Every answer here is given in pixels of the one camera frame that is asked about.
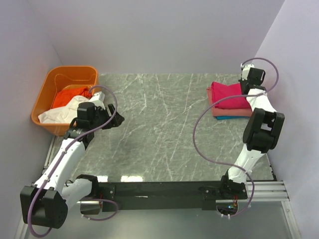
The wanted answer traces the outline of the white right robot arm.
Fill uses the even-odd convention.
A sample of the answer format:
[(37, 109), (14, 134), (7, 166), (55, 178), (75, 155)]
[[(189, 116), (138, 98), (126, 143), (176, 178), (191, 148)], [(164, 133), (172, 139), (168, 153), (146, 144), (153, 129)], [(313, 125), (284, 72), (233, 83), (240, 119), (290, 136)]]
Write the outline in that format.
[(230, 197), (246, 195), (247, 178), (256, 162), (276, 147), (284, 124), (284, 114), (271, 105), (266, 88), (262, 86), (265, 75), (264, 70), (253, 64), (242, 67), (239, 83), (252, 115), (243, 133), (244, 146), (235, 164), (221, 178), (220, 192)]

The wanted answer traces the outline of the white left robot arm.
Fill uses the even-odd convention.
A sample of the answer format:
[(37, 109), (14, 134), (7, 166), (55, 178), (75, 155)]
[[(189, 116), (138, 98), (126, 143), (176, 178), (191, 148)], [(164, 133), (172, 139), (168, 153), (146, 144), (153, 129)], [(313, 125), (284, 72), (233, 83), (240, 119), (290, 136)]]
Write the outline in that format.
[(22, 218), (28, 227), (33, 225), (60, 228), (71, 209), (84, 198), (101, 200), (98, 178), (81, 174), (65, 188), (71, 171), (78, 163), (97, 130), (119, 127), (124, 121), (117, 104), (106, 107), (92, 102), (78, 106), (77, 117), (63, 136), (62, 145), (44, 174), (20, 192)]

